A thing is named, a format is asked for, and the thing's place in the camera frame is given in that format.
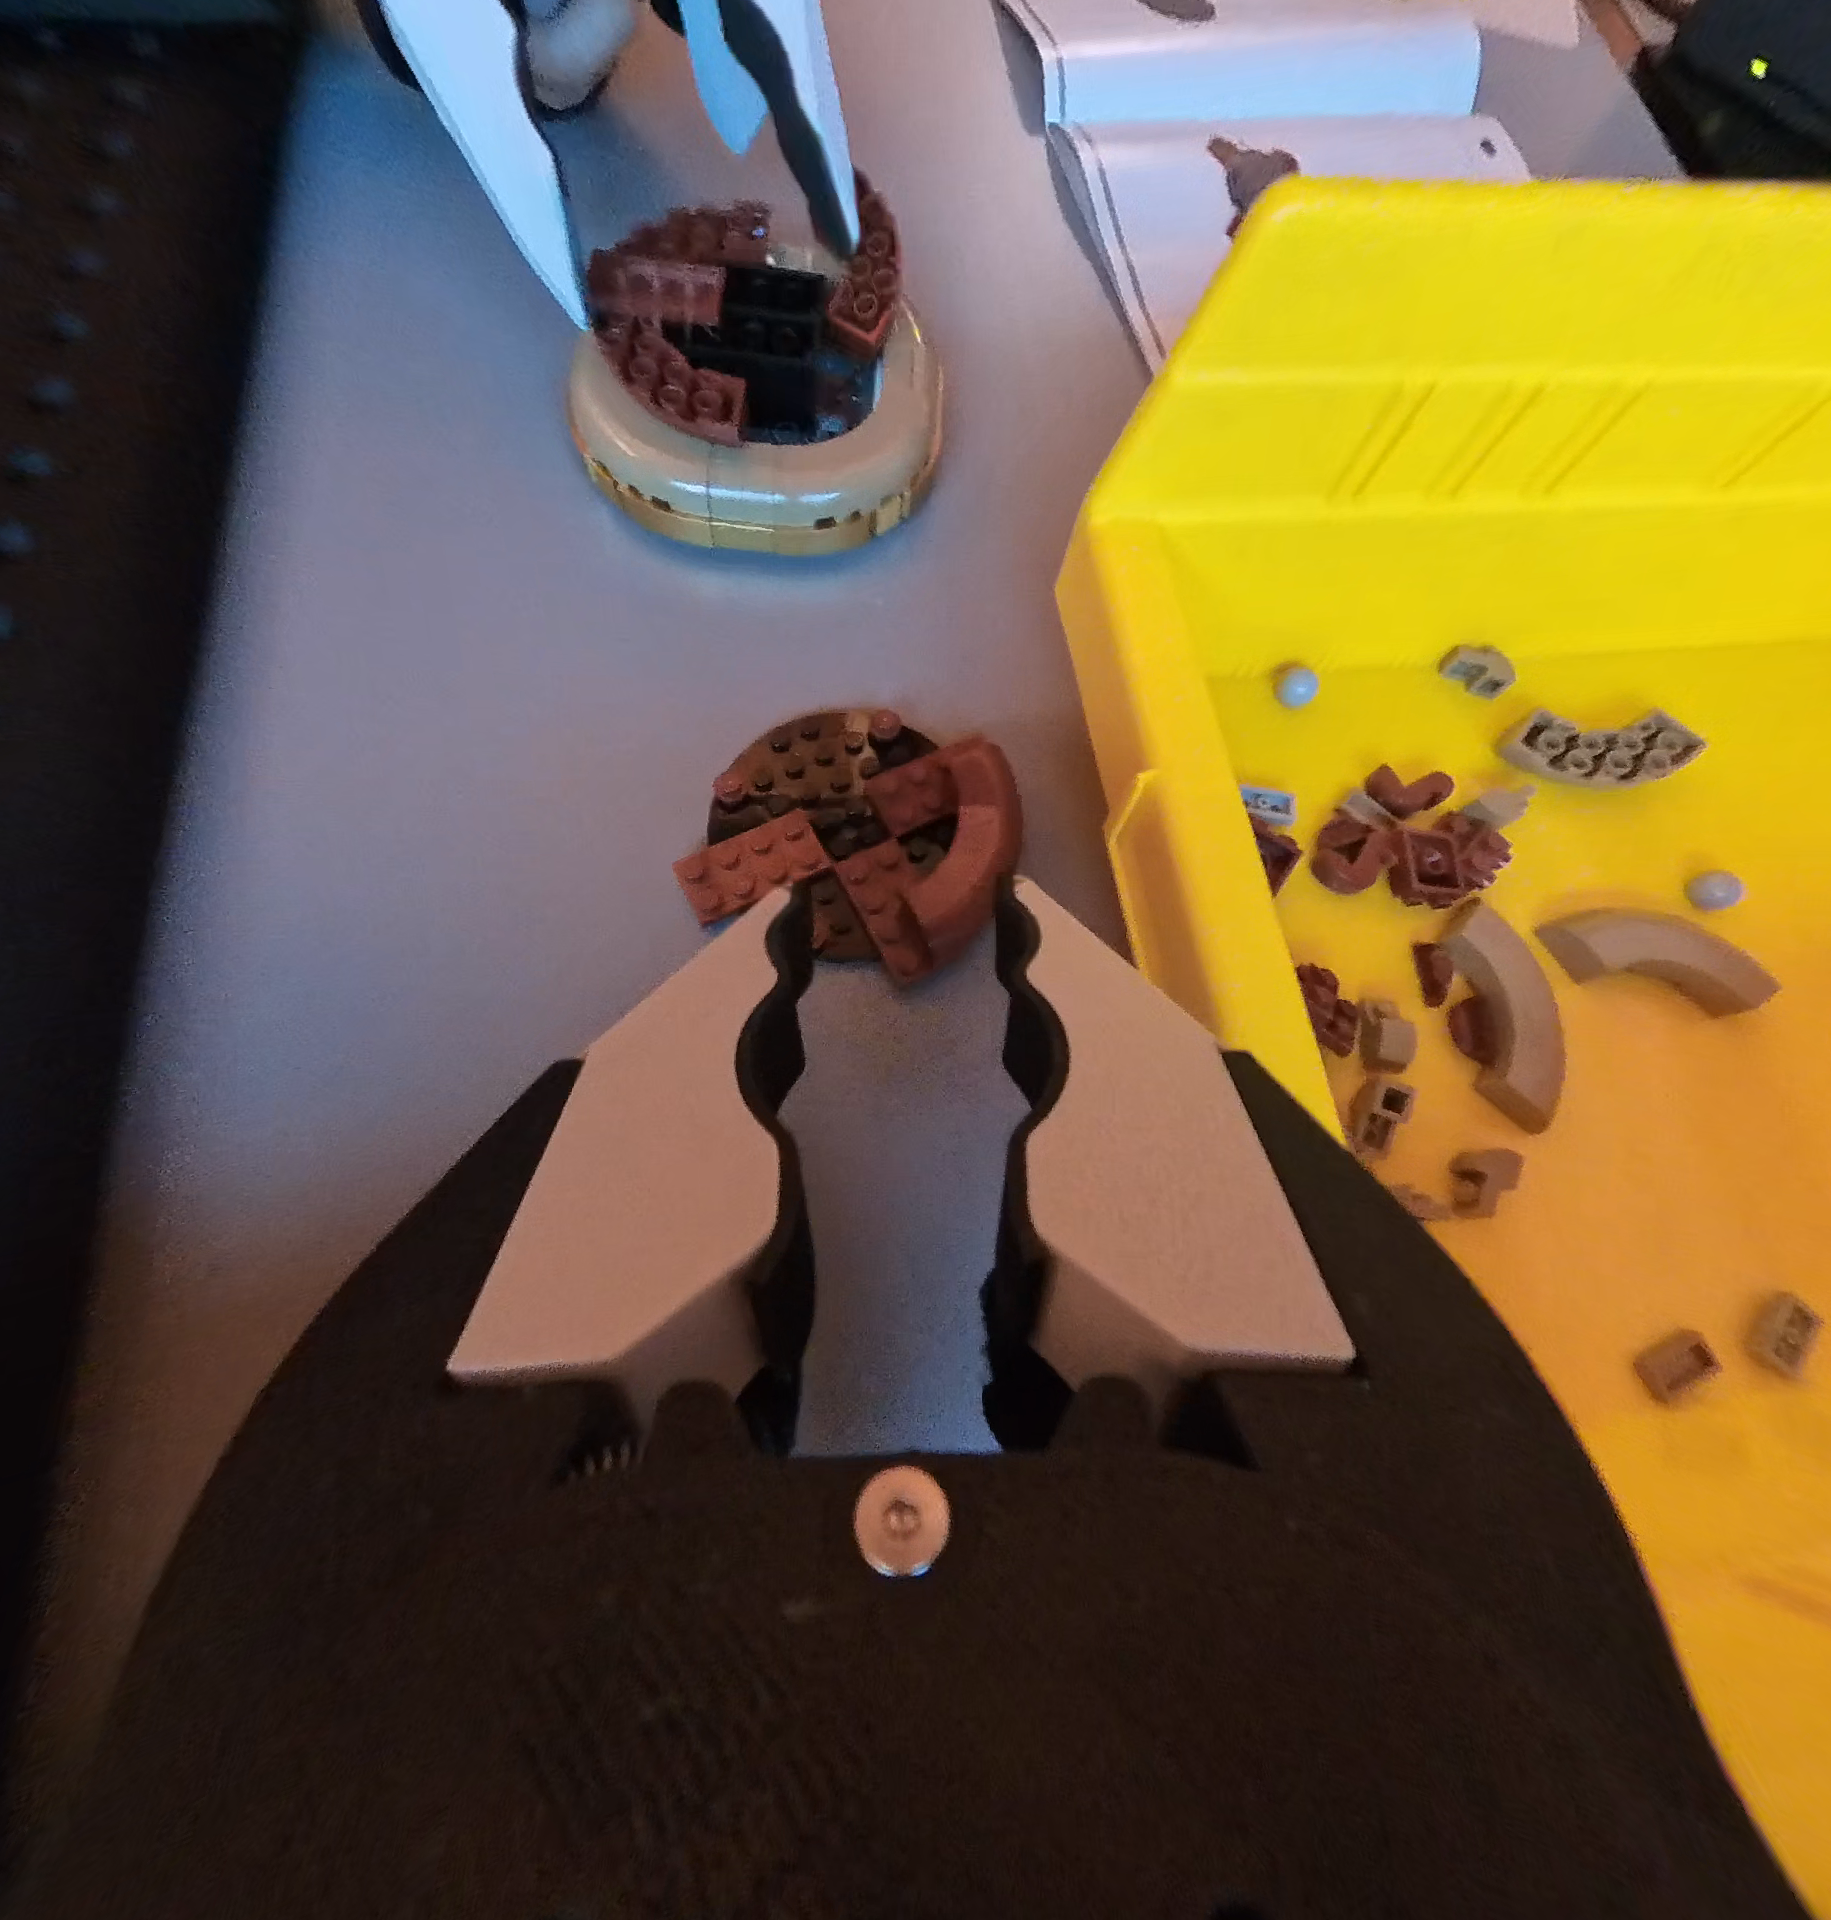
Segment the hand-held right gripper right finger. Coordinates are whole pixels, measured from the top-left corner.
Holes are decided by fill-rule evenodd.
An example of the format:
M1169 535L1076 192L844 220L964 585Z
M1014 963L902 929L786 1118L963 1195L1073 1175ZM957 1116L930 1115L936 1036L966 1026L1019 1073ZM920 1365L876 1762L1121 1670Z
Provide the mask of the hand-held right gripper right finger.
M1163 1421L1221 1372L1341 1373L1357 1348L1216 1034L1034 880L997 886L1006 1149L981 1283L998 1448L1122 1379Z

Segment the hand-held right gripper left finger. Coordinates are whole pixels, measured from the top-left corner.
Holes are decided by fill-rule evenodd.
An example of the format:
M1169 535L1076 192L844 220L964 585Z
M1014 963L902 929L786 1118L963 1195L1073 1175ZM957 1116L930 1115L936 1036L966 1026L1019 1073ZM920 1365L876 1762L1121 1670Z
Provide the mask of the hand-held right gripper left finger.
M591 1042L449 1379L593 1379L639 1426L702 1382L791 1450L814 1271L781 1105L811 973L805 888L772 894Z

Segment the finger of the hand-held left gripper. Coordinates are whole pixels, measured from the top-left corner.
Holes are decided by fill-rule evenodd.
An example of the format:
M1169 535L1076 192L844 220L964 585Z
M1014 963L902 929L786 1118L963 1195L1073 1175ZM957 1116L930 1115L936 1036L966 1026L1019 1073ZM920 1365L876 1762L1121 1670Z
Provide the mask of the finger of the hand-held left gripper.
M814 236L839 260L862 243L848 128L819 1L684 1L684 37L702 106L744 153L764 119L805 201Z
M524 263L585 330L561 175L522 90L519 18L499 1L381 1L379 12Z

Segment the tan brick pot base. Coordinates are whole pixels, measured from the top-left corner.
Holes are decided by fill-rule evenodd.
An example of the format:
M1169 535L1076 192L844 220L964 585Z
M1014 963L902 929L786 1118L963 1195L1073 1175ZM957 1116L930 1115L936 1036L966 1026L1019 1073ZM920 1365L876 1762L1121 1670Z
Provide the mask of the tan brick pot base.
M898 223L856 174L850 255L773 238L760 201L664 212L593 250L565 422L648 532L817 557L910 516L943 440L943 370Z

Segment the round brown brick plate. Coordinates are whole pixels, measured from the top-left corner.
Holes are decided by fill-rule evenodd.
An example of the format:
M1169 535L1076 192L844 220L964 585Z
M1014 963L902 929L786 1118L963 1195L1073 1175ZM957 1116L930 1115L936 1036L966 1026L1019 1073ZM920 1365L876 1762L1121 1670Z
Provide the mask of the round brown brick plate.
M673 876L701 926L801 894L814 956L876 961L913 985L975 945L1021 841L1019 783L997 741L940 744L888 707L827 707L735 753Z

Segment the yellow plastic bin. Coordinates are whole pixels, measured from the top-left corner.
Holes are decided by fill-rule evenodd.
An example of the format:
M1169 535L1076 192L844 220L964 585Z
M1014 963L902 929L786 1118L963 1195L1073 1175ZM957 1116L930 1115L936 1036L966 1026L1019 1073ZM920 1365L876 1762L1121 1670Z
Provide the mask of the yellow plastic bin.
M1604 700L1742 776L1707 864L1790 947L1825 1201L1811 1378L1587 1409L1726 1770L1831 1916L1831 186L1281 180L1104 464L1057 585L1130 945L1326 1127L1280 896L1238 788L1297 833L1354 779L1369 674L1487 713ZM1285 663L1318 699L1281 707ZM1295 876L1306 879L1308 853Z

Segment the tan arch brick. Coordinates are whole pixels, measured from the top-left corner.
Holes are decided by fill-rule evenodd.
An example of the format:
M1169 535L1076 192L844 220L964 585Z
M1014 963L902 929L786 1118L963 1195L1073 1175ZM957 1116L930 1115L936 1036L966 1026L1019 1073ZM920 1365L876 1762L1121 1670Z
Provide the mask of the tan arch brick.
M1679 914L1577 910L1536 923L1534 937L1577 985L1640 977L1672 990L1708 1018L1755 1012L1781 990L1742 947Z
M1551 1125L1564 1085L1556 996L1527 939L1484 899L1456 906L1438 943L1487 1014L1492 1059L1474 1091L1527 1135Z

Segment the pile of small brown bricks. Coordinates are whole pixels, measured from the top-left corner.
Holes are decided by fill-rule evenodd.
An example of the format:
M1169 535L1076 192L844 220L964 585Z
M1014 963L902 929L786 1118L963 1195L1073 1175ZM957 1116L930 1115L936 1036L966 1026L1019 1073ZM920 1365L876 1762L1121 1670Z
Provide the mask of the pile of small brown bricks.
M1544 1375L1572 1401L1669 1406L1752 1367L1811 1378L1825 1333L1825 1201L1784 1122L1813 1093L1798 1036L1787 943L1745 899L1697 912L1685 880L1726 824L1716 786L1742 776L1710 732L1713 707L1680 717L1604 700L1604 670L1551 683L1558 715L1620 726L1662 710L1707 738L1652 783L1592 790L1534 779L1497 758L1504 713L1369 674L1335 707L1354 732L1329 756L1354 776L1308 819L1306 879L1285 880L1285 945L1349 1147L1506 1312ZM1438 943L1449 912L1484 899L1548 974L1563 1020L1564 1085L1532 1138L1474 1091L1492 1059L1487 1014ZM1577 910L1679 914L1742 947L1781 990L1759 1008L1708 1018L1640 977L1574 984L1534 937Z

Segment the instruction booklet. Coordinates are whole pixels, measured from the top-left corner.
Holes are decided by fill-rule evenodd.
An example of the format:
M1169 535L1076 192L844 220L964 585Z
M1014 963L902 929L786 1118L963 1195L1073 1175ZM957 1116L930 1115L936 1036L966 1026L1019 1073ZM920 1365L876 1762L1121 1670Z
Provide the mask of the instruction booklet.
M1149 375L1280 180L1513 185L1484 52L1568 52L1566 1L1006 1L1046 157Z

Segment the grey curved stud plate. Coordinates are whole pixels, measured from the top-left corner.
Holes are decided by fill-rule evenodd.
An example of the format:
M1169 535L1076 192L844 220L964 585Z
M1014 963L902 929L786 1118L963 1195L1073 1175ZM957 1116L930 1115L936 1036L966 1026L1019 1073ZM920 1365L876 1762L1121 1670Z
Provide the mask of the grey curved stud plate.
M1494 744L1497 758L1534 779L1592 790L1622 790L1667 779L1707 747L1699 732L1662 710L1620 726L1587 729L1536 707Z

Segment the black power box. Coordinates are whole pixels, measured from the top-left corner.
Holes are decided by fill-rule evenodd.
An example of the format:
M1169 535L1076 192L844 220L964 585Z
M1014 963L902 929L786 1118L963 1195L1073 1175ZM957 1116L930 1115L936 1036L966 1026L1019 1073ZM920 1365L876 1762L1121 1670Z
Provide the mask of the black power box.
M1831 1L1650 5L1631 78L1694 180L1831 180Z

